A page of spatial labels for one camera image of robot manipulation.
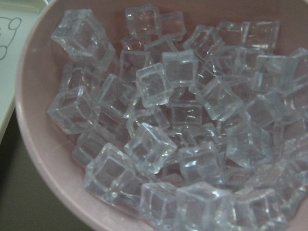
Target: clear plastic cube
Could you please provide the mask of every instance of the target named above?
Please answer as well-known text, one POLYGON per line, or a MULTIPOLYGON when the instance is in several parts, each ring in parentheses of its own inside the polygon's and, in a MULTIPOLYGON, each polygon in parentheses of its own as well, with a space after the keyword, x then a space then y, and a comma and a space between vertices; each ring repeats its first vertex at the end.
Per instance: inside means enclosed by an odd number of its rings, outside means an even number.
POLYGON ((91 10, 67 10, 51 35, 74 61, 86 60, 107 70, 115 49, 91 10))
POLYGON ((305 48, 296 49, 291 57, 298 60, 296 72, 294 74, 294 80, 298 80, 308 75, 308 50, 305 48))
POLYGON ((238 46, 242 36, 242 24, 222 20, 216 27, 219 36, 227 46, 238 46))
POLYGON ((173 88, 187 87, 195 82, 198 59, 192 50, 181 52, 164 52, 162 62, 166 76, 173 88))
POLYGON ((151 36, 149 35, 140 38, 135 38, 131 35, 128 35, 121 39, 121 44, 123 49, 127 51, 143 51, 144 45, 150 41, 151 36))
POLYGON ((180 170, 188 185, 205 181, 218 185, 223 182, 223 170, 218 151, 213 142, 199 146, 181 148, 178 151, 180 170))
POLYGON ((195 100, 176 100, 170 104, 173 128, 202 124, 202 106, 195 100))
POLYGON ((147 183, 141 188, 139 215, 157 231, 171 231, 177 211, 177 188, 166 182, 147 183))
POLYGON ((231 90, 247 104, 252 101, 257 93, 251 90, 251 79, 244 75, 226 75, 224 80, 229 84, 231 90))
POLYGON ((120 55, 120 75, 123 82, 136 82, 136 71, 149 65, 150 54, 144 51, 125 51, 120 55))
POLYGON ((250 78, 253 77, 256 71, 258 55, 264 55, 264 51, 260 48, 239 47, 236 50, 231 73, 234 75, 243 75, 250 78))
POLYGON ((162 62, 162 53, 177 52, 178 49, 172 43, 170 35, 165 35, 158 40, 145 44, 144 51, 150 53, 152 64, 156 64, 162 62))
POLYGON ((228 230, 232 193, 198 182, 177 190, 177 214, 174 229, 228 230))
POLYGON ((277 44, 279 27, 278 21, 243 22, 240 45, 273 52, 277 44))
POLYGON ((124 150, 140 172, 157 174, 177 146, 160 128, 142 123, 124 150))
POLYGON ((184 17, 182 11, 160 14, 160 35, 170 35, 172 40, 182 41, 186 34, 184 17))
POLYGON ((160 33, 159 9, 151 4, 125 9, 129 34, 135 38, 160 33))
POLYGON ((198 91, 196 100, 203 105, 212 120, 224 121, 243 105, 243 101, 219 77, 211 80, 201 91, 198 91))
POLYGON ((253 124, 243 122, 227 129, 226 157, 245 168, 272 161, 270 134, 253 124))
POLYGON ((144 107, 168 103, 173 89, 161 63, 140 69, 136 72, 136 75, 136 86, 141 94, 144 107))
POLYGON ((247 104, 245 113, 256 126, 261 128, 288 115, 281 96, 274 92, 257 95, 254 100, 247 104))
POLYGON ((85 86, 91 97, 95 98, 102 81, 99 70, 88 62, 78 61, 64 65, 58 92, 85 86))
POLYGON ((139 209, 140 191, 149 181, 135 172, 129 156, 107 143, 86 167, 85 188, 99 199, 139 209))
POLYGON ((234 230, 283 231, 288 227, 274 189, 244 188, 233 197, 234 230))
POLYGON ((251 88, 288 94, 293 90, 293 76, 298 60, 282 55, 259 55, 251 88))
POLYGON ((134 136, 141 123, 147 123, 162 130, 170 127, 170 123, 160 107, 150 107, 143 112, 131 114, 126 122, 126 128, 131 137, 134 136))
POLYGON ((288 218, 295 215, 300 202, 307 195, 302 182, 285 167, 285 164, 261 166, 245 185, 254 189, 273 188, 280 210, 288 218))
POLYGON ((223 44, 223 41, 214 27, 198 25, 192 35, 183 43, 183 48, 192 49, 201 60, 205 60, 210 47, 218 44, 223 44))
POLYGON ((136 97, 136 88, 110 74, 97 98, 97 104, 119 118, 125 118, 136 97))
POLYGON ((73 88, 57 94, 47 114, 66 134, 80 134, 97 120, 91 101, 85 86, 73 88))

